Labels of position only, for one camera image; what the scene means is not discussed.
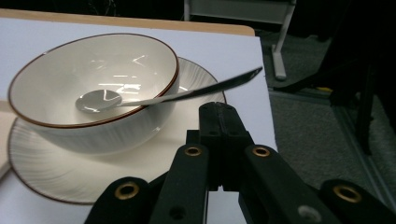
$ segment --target table edge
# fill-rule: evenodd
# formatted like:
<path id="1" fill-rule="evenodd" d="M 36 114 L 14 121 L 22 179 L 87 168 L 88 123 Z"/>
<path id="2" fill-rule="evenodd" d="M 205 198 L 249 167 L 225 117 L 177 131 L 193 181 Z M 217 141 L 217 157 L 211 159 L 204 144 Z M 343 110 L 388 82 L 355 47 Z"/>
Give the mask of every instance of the table edge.
<path id="1" fill-rule="evenodd" d="M 11 18 L 33 21 L 58 21 L 84 24 L 116 25 L 164 30 L 196 31 L 230 35 L 254 36 L 253 28 L 246 25 L 221 24 L 194 21 L 166 21 L 123 17 L 105 17 L 93 15 L 66 14 L 43 11 L 28 11 L 0 8 L 0 18 Z"/>

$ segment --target brown rim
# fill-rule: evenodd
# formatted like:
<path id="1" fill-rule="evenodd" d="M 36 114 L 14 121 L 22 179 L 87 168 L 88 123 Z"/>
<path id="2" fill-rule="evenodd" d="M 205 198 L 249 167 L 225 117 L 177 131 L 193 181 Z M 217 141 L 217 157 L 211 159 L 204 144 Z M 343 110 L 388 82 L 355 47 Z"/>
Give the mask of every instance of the brown rim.
<path id="1" fill-rule="evenodd" d="M 129 34 L 129 33 L 115 33 L 115 34 L 104 34 L 104 35 L 92 35 L 92 36 L 87 36 L 87 37 L 83 37 L 83 38 L 80 38 L 80 39 L 77 39 L 77 40 L 73 40 L 73 41 L 67 42 L 67 43 L 62 44 L 62 45 L 60 45 L 60 46 L 58 46 L 58 47 L 55 47 L 55 48 L 53 48 L 53 49 L 49 49 L 49 50 L 43 52 L 42 54 L 38 55 L 37 57 L 35 57 L 35 58 L 34 58 L 32 61 L 30 61 L 29 63 L 27 63 L 27 64 L 15 75 L 15 77 L 11 80 L 11 83 L 10 83 L 10 85 L 9 85 L 8 93 L 7 93 L 7 98 L 8 98 L 9 105 L 10 105 L 11 109 L 18 115 L 19 118 L 24 119 L 24 120 L 26 120 L 26 121 L 28 121 L 28 122 L 30 122 L 30 123 L 33 123 L 33 124 L 35 124 L 35 125 L 38 125 L 38 126 L 49 127 L 49 128 L 58 128 L 58 129 L 75 129 L 75 128 L 87 128 L 87 127 L 97 126 L 97 125 L 101 125 L 101 124 L 110 123 L 110 122 L 113 122 L 113 121 L 116 121 L 116 120 L 119 120 L 119 119 L 124 119 L 124 118 L 129 117 L 129 116 L 131 116 L 132 114 L 135 114 L 135 113 L 137 113 L 137 112 L 143 110 L 144 108 L 148 107 L 147 105 L 142 105 L 142 106 L 139 106 L 138 108 L 136 108 L 136 109 L 134 109 L 134 110 L 131 110 L 131 111 L 127 112 L 127 113 L 118 115 L 118 116 L 116 116 L 116 117 L 114 117 L 114 118 L 110 118 L 110 119 L 101 119 L 101 120 L 97 120 L 97 121 L 89 122 L 89 123 L 81 123 L 81 124 L 50 124 L 50 123 L 41 122 L 41 121 L 38 121 L 38 120 L 35 120 L 35 119 L 30 119 L 30 118 L 28 118 L 27 116 L 23 115 L 22 112 L 20 112 L 20 111 L 14 106 L 14 104 L 12 103 L 12 98 L 11 98 L 11 89 L 12 89 L 12 86 L 14 85 L 14 82 L 16 81 L 16 79 L 18 78 L 18 76 L 21 74 L 21 72 L 22 72 L 26 67 L 28 67 L 31 63 L 34 63 L 37 59 L 39 59 L 39 58 L 43 57 L 44 55 L 48 54 L 49 52 L 52 52 L 52 51 L 54 51 L 54 50 L 56 50 L 56 49 L 59 49 L 59 48 L 61 48 L 61 47 L 63 47 L 63 46 L 66 46 L 66 45 L 69 45 L 69 44 L 78 42 L 78 41 L 80 41 L 80 40 L 89 39 L 89 38 L 93 38 L 93 37 L 97 37 L 97 36 L 105 36 L 105 35 L 138 35 L 138 36 L 143 36 L 143 37 L 146 37 L 146 38 L 153 39 L 153 40 L 155 40 L 155 41 L 158 41 L 158 42 L 164 44 L 166 47 L 168 47 L 168 48 L 171 50 L 171 52 L 173 53 L 173 55 L 175 56 L 176 66 L 177 66 L 177 67 L 176 67 L 176 71 L 175 71 L 175 73 L 174 73 L 174 75 L 173 75 L 172 80 L 169 82 L 169 84 L 168 84 L 157 96 L 155 96 L 155 97 L 163 96 L 167 91 L 169 91 L 169 89 L 171 88 L 171 86 L 172 86 L 172 85 L 175 83 L 175 81 L 177 80 L 177 78 L 178 78 L 178 72 L 179 72 L 179 61 L 178 61 L 178 57 L 177 57 L 175 51 L 174 51 L 169 45 L 167 45 L 166 43 L 164 43 L 163 41 L 161 41 L 161 40 L 159 40 L 159 39 L 157 39 L 157 38 L 154 38 L 154 37 L 148 36 L 148 35 Z"/>

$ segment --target spoon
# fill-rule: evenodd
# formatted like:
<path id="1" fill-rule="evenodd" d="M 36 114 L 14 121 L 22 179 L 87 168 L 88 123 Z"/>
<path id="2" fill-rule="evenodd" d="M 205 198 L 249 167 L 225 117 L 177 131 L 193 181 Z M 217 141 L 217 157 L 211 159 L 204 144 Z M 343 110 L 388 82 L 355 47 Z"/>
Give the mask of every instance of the spoon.
<path id="1" fill-rule="evenodd" d="M 172 95 L 160 96 L 149 100 L 128 102 L 124 104 L 122 103 L 122 97 L 114 91 L 90 91 L 81 95 L 76 100 L 76 108 L 85 113 L 100 113 L 119 106 L 156 105 L 164 102 L 186 100 L 240 86 L 257 76 L 261 70 L 262 67 L 259 67 L 237 77 L 232 77 L 230 79 L 197 90 L 183 91 Z"/>

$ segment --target white bowl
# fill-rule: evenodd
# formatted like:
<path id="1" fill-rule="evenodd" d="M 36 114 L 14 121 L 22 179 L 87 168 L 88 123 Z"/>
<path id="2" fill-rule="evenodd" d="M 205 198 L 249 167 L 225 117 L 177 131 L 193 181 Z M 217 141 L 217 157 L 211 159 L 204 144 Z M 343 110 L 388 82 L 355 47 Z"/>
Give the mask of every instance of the white bowl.
<path id="1" fill-rule="evenodd" d="M 155 135 L 173 103 L 119 107 L 86 114 L 75 107 L 89 91 L 118 92 L 124 102 L 178 91 L 178 59 L 153 37 L 96 35 L 38 56 L 14 77 L 8 101 L 15 113 L 52 143 L 81 153 L 137 147 Z"/>

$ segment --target white plate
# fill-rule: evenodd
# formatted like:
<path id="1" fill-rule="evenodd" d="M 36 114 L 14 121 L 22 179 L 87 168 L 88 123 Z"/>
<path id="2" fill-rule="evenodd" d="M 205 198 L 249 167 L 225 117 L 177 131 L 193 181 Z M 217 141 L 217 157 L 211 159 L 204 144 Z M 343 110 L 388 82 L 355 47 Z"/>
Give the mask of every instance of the white plate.
<path id="1" fill-rule="evenodd" d="M 217 81 L 196 63 L 180 59 L 180 90 Z M 151 181 L 165 173 L 187 130 L 198 130 L 198 108 L 225 102 L 223 93 L 178 102 L 166 126 L 143 146 L 106 156 L 87 156 L 62 149 L 32 132 L 17 119 L 8 139 L 8 156 L 20 180 L 35 192 L 66 203 L 94 203 L 106 187 L 121 177 Z"/>

